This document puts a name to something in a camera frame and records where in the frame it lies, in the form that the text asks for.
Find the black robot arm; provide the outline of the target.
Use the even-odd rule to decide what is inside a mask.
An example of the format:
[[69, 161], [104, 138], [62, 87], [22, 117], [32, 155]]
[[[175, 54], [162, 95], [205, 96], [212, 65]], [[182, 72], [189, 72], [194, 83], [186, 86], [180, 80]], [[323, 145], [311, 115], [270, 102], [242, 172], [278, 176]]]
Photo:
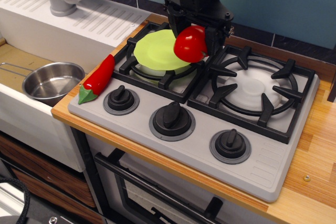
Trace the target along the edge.
[[195, 24], [205, 28], [205, 43], [210, 56], [222, 49], [233, 28], [234, 15], [220, 0], [165, 0], [164, 4], [175, 36]]

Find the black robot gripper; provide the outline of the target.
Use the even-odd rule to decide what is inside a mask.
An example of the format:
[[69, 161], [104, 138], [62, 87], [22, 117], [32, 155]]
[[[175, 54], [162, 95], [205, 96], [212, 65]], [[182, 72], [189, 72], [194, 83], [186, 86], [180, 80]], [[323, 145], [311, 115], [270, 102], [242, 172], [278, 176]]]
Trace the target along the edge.
[[222, 50], [225, 37], [232, 34], [234, 17], [220, 0], [164, 0], [170, 28], [175, 38], [191, 24], [205, 27], [209, 56]]

